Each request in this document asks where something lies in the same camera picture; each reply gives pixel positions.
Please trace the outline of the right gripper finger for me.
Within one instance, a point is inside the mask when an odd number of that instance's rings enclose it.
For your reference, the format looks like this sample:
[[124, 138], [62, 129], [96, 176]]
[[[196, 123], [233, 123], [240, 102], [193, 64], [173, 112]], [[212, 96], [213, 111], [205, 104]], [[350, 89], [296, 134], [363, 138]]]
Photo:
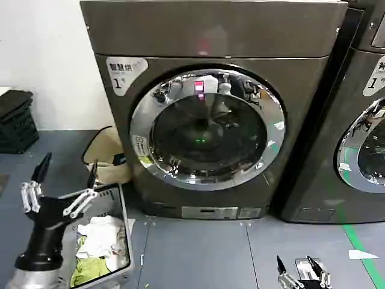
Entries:
[[319, 279], [319, 284], [321, 288], [331, 288], [331, 274], [325, 271], [317, 261], [315, 261], [312, 257], [307, 256], [307, 260], [315, 272], [315, 275]]
[[300, 283], [298, 280], [296, 280], [286, 271], [286, 267], [278, 255], [277, 255], [277, 271], [279, 274], [277, 280], [281, 288], [298, 289], [303, 287], [302, 283]]

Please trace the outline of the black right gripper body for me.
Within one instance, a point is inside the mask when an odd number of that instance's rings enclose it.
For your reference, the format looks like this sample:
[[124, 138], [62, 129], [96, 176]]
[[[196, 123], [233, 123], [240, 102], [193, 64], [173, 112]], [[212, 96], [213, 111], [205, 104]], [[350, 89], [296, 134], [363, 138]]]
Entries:
[[298, 280], [301, 283], [300, 288], [303, 289], [321, 289], [321, 283], [319, 280]]

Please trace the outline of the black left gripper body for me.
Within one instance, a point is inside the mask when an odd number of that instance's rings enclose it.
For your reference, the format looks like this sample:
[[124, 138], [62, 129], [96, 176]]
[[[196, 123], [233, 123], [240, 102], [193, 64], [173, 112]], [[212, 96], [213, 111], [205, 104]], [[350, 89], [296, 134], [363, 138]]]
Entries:
[[60, 197], [33, 197], [35, 202], [31, 204], [27, 194], [21, 194], [24, 213], [34, 224], [27, 248], [17, 257], [15, 268], [32, 272], [60, 269], [63, 235], [74, 222], [63, 211], [77, 197], [77, 192]]

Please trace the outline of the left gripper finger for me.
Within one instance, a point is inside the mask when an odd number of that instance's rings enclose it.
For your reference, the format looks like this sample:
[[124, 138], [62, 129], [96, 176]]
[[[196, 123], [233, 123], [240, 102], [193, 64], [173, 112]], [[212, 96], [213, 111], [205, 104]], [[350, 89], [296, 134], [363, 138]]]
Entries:
[[72, 202], [66, 205], [61, 211], [63, 217], [78, 217], [80, 214], [85, 213], [92, 201], [97, 198], [98, 192], [96, 191], [97, 180], [97, 160], [94, 160], [90, 174], [87, 179], [86, 189]]
[[42, 161], [35, 167], [29, 182], [23, 182], [20, 196], [24, 213], [40, 211], [39, 199], [43, 196], [42, 183], [47, 175], [52, 153], [48, 152]]

